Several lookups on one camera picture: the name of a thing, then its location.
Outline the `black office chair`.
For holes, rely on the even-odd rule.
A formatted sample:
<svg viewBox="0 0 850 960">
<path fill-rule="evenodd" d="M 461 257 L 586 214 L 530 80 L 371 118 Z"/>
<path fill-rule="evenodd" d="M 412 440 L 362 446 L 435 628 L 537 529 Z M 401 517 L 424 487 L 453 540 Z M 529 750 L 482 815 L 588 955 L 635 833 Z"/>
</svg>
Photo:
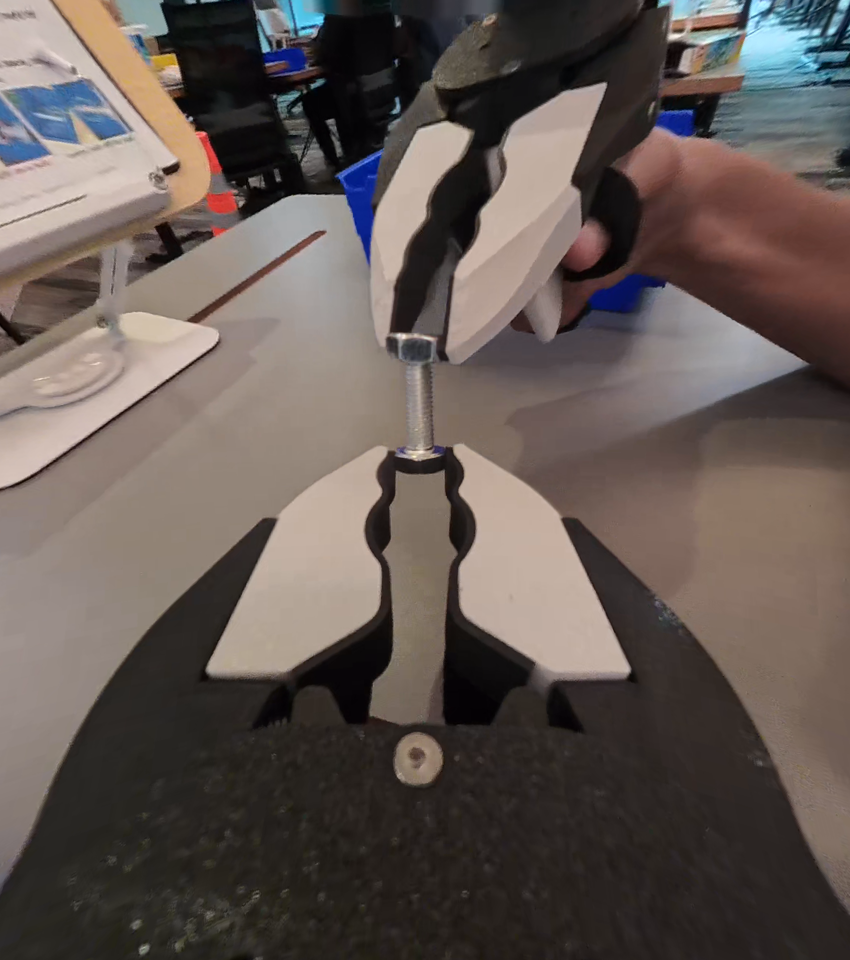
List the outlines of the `black office chair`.
<svg viewBox="0 0 850 960">
<path fill-rule="evenodd" d="M 162 2 L 161 9 L 189 114 L 227 180 L 248 186 L 261 178 L 285 196 L 306 193 L 265 73 L 254 4 Z"/>
</svg>

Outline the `colourful cardboard box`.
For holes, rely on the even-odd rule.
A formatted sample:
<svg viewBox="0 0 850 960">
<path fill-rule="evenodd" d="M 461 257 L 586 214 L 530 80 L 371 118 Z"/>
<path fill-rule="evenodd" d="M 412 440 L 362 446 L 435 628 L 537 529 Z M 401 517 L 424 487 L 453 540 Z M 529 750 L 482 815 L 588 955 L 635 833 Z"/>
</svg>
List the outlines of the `colourful cardboard box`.
<svg viewBox="0 0 850 960">
<path fill-rule="evenodd" d="M 729 66 L 740 57 L 746 30 L 697 30 L 683 35 L 676 70 L 682 76 Z"/>
</svg>

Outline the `blue divided storage bin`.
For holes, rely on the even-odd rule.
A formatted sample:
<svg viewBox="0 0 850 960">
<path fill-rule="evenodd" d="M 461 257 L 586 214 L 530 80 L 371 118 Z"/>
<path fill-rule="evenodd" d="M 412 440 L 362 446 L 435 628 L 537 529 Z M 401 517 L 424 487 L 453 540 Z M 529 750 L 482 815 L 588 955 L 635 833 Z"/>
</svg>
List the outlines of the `blue divided storage bin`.
<svg viewBox="0 0 850 960">
<path fill-rule="evenodd" d="M 656 126 L 677 137 L 695 136 L 695 114 L 692 109 L 677 109 L 678 100 L 666 101 L 666 109 L 658 117 Z M 370 261 L 374 212 L 372 198 L 382 153 L 372 153 L 337 175 L 351 212 L 366 261 Z M 643 304 L 647 291 L 663 289 L 667 282 L 646 274 L 633 274 L 615 286 L 600 290 L 589 301 L 590 308 L 615 314 L 631 314 Z"/>
</svg>

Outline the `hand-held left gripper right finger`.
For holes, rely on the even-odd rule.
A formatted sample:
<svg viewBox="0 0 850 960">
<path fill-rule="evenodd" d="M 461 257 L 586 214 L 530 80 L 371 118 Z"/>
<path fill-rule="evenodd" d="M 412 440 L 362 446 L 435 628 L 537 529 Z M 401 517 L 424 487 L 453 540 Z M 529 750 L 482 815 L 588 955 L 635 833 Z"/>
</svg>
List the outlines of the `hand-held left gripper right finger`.
<svg viewBox="0 0 850 960">
<path fill-rule="evenodd" d="M 532 486 L 456 444 L 447 454 L 447 724 L 489 724 L 519 689 L 627 682 L 632 668 L 560 513 Z"/>
</svg>

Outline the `orange traffic cone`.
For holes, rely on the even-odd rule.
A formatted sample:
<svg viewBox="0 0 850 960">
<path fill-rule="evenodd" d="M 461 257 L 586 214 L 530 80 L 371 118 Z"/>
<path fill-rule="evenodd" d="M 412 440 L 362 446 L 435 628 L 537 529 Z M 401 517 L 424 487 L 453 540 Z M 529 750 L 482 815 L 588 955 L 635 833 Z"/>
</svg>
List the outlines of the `orange traffic cone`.
<svg viewBox="0 0 850 960">
<path fill-rule="evenodd" d="M 236 196 L 223 174 L 210 138 L 202 130 L 199 130 L 196 136 L 203 147 L 211 175 L 206 194 L 211 231 L 214 236 L 219 236 L 226 234 L 227 231 L 240 223 L 239 207 Z"/>
</svg>

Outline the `instruction board on white stand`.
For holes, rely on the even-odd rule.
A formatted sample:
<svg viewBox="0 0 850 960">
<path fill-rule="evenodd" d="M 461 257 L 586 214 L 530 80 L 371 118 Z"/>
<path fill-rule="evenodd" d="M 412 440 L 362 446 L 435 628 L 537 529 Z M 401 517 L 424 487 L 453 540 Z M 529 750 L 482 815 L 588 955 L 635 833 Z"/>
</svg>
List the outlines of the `instruction board on white stand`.
<svg viewBox="0 0 850 960">
<path fill-rule="evenodd" d="M 88 318 L 0 359 L 0 491 L 210 352 L 215 329 L 127 311 L 133 241 L 205 197 L 206 151 L 101 2 L 0 2 L 0 293 L 98 257 Z"/>
</svg>

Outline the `person's right hand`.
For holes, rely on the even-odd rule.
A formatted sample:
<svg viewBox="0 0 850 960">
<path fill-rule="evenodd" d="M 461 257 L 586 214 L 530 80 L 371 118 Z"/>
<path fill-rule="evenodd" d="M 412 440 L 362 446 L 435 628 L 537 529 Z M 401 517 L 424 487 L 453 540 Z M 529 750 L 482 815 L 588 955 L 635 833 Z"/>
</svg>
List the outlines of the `person's right hand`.
<svg viewBox="0 0 850 960">
<path fill-rule="evenodd" d="M 683 162 L 689 138 L 680 138 L 656 127 L 616 168 L 636 187 L 642 201 L 642 220 L 637 239 L 623 266 L 604 277 L 562 282 L 560 329 L 573 325 L 586 310 L 589 299 L 599 290 L 634 273 L 660 270 L 664 249 L 679 234 L 685 219 L 682 199 Z"/>
</svg>

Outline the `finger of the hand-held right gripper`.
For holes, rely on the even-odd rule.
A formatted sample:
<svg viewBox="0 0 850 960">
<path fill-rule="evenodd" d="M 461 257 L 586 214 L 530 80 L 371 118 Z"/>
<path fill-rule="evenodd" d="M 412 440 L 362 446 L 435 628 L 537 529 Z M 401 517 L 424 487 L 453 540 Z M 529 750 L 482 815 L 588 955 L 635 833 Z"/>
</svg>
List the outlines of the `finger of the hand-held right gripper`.
<svg viewBox="0 0 850 960">
<path fill-rule="evenodd" d="M 462 162 L 473 140 L 465 126 L 419 128 L 376 208 L 370 245 L 370 303 L 379 346 L 412 330 L 444 257 L 448 229 L 431 219 L 437 189 Z"/>
<path fill-rule="evenodd" d="M 468 360 L 526 313 L 542 343 L 557 335 L 557 270 L 583 225 L 573 177 L 607 90 L 563 91 L 516 120 L 498 150 L 501 180 L 453 275 L 444 353 Z"/>
</svg>

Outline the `person's right forearm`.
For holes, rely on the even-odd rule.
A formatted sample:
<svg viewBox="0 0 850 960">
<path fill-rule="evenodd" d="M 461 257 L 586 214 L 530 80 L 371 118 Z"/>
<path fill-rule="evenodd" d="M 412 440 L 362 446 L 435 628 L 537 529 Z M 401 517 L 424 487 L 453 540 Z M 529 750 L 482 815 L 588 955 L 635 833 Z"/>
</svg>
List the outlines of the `person's right forearm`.
<svg viewBox="0 0 850 960">
<path fill-rule="evenodd" d="M 689 139 L 661 273 L 850 389 L 850 198 Z"/>
</svg>

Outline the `wood-edged table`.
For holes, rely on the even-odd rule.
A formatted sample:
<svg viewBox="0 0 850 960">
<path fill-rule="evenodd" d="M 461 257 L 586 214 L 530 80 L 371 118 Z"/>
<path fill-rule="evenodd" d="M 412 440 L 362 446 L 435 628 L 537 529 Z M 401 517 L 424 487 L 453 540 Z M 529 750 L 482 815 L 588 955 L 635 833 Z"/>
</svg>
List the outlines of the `wood-edged table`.
<svg viewBox="0 0 850 960">
<path fill-rule="evenodd" d="M 744 67 L 735 62 L 689 76 L 663 78 L 661 109 L 664 112 L 692 111 L 695 135 L 711 138 L 721 98 L 741 91 L 744 77 Z"/>
</svg>

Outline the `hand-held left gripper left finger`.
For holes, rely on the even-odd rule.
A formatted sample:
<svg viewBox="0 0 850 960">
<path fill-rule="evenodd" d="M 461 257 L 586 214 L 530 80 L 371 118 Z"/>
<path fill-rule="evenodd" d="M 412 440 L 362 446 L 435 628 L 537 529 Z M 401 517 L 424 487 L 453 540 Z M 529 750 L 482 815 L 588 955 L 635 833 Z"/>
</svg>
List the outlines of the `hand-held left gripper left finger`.
<svg viewBox="0 0 850 960">
<path fill-rule="evenodd" d="M 390 574 L 395 463 L 376 446 L 282 510 L 207 662 L 216 681 L 325 687 L 365 722 L 393 650 Z"/>
</svg>

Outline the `steel hex bolt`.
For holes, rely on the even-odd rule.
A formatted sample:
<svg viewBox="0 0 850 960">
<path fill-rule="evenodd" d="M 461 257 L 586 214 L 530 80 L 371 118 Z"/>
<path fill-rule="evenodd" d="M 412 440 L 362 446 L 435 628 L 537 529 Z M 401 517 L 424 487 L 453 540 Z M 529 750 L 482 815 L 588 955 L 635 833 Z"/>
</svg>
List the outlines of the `steel hex bolt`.
<svg viewBox="0 0 850 960">
<path fill-rule="evenodd" d="M 429 449 L 435 446 L 433 427 L 433 367 L 438 362 L 438 341 L 419 333 L 390 333 L 386 350 L 402 366 L 406 391 L 405 446 Z"/>
</svg>

